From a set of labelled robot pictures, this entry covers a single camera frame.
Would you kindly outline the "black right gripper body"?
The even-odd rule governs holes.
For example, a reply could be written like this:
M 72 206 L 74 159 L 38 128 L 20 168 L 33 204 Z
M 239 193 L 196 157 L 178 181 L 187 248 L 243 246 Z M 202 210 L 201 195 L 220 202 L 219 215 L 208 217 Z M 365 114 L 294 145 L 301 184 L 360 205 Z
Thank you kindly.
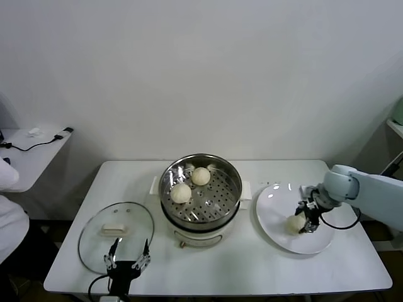
M 309 197 L 304 202 L 304 214 L 306 222 L 309 225 L 319 225 L 321 211 L 316 203 L 315 198 Z

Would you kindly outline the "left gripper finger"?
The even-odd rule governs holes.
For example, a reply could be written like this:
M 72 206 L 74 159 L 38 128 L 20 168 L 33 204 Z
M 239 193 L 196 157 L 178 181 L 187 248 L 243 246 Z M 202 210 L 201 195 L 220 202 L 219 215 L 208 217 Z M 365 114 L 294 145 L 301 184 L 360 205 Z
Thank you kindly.
M 132 265 L 132 269 L 145 269 L 150 264 L 149 241 L 146 240 L 141 255 Z
M 104 255 L 104 263 L 105 263 L 105 266 L 107 269 L 116 268 L 115 253 L 116 253 L 117 247 L 118 247 L 118 239 L 116 238 L 116 240 L 110 247 L 108 254 Z

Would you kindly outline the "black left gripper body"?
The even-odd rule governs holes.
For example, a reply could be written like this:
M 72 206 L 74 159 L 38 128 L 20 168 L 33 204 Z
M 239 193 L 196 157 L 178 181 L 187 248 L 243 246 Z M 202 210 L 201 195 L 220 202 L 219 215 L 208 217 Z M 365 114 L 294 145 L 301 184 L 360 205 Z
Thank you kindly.
M 115 267 L 107 270 L 111 279 L 110 294 L 128 294 L 131 282 L 141 275 L 136 261 L 119 260 Z

